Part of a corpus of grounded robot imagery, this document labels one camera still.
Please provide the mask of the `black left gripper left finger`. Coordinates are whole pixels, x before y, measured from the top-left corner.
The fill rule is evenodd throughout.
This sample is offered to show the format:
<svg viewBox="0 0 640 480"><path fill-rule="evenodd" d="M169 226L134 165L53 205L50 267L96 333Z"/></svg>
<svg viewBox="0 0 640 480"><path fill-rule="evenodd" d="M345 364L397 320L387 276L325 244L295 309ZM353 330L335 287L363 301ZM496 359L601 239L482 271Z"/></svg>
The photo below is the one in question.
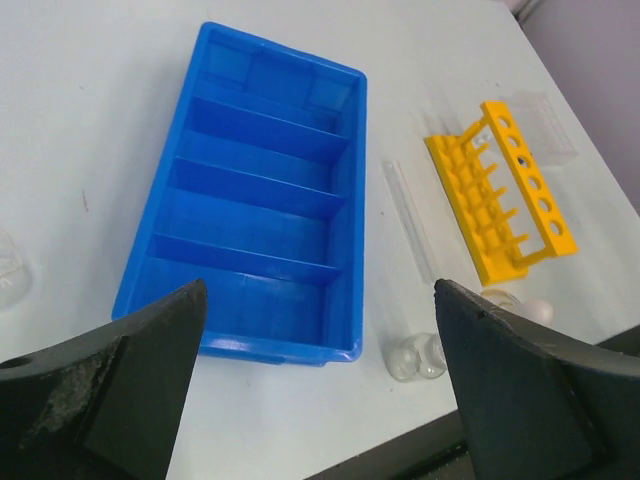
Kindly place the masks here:
<svg viewBox="0 0 640 480"><path fill-rule="evenodd" d="M198 279L2 362L2 478L165 478L206 313Z"/></svg>

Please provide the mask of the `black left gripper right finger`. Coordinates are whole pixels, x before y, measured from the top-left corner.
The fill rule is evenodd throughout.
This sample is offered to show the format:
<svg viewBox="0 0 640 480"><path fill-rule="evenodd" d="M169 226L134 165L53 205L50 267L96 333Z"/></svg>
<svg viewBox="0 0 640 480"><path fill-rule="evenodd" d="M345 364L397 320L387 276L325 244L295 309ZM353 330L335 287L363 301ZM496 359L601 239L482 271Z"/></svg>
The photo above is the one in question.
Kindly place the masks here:
<svg viewBox="0 0 640 480"><path fill-rule="evenodd" d="M452 280L435 308L479 479L636 479L639 354L589 345Z"/></svg>

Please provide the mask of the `small clear glass flask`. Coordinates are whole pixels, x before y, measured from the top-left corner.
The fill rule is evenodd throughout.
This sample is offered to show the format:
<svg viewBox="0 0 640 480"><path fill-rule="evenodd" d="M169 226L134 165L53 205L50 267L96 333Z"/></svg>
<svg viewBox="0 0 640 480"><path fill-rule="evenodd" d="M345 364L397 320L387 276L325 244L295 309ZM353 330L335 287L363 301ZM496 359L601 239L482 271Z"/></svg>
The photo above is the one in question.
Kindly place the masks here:
<svg viewBox="0 0 640 480"><path fill-rule="evenodd" d="M546 327L552 323L554 309L546 300L520 301L514 295L500 289L487 289L481 295L495 305L534 323Z"/></svg>

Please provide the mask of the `glass flask with white stopper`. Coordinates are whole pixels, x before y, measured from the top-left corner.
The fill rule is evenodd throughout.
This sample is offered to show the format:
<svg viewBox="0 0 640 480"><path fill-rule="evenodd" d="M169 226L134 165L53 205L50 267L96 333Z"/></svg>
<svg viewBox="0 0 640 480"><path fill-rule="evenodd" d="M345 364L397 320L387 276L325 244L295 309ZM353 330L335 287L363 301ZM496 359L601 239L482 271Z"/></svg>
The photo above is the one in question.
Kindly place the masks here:
<svg viewBox="0 0 640 480"><path fill-rule="evenodd" d="M389 374L398 382L434 380L448 369L440 335L419 333L389 347L385 356Z"/></svg>

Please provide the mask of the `clear glass beaker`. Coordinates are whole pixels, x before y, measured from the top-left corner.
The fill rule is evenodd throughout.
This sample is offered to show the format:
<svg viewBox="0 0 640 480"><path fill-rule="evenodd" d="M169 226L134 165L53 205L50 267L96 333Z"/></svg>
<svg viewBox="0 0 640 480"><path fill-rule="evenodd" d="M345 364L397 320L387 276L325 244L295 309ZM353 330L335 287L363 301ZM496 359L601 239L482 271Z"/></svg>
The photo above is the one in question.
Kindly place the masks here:
<svg viewBox="0 0 640 480"><path fill-rule="evenodd" d="M1 231L1 309L19 303L30 291L32 275L28 263L12 238Z"/></svg>

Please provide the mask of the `clear glass test tube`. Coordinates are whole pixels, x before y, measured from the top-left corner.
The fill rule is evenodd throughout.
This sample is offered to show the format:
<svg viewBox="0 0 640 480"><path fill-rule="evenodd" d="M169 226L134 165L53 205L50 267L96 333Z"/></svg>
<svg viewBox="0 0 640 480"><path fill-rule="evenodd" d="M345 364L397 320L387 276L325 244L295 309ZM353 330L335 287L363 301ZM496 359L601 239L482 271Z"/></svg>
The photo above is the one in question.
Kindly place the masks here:
<svg viewBox="0 0 640 480"><path fill-rule="evenodd" d="M425 285L433 285L437 278L436 262L401 166L398 162L383 160L382 169L416 269Z"/></svg>

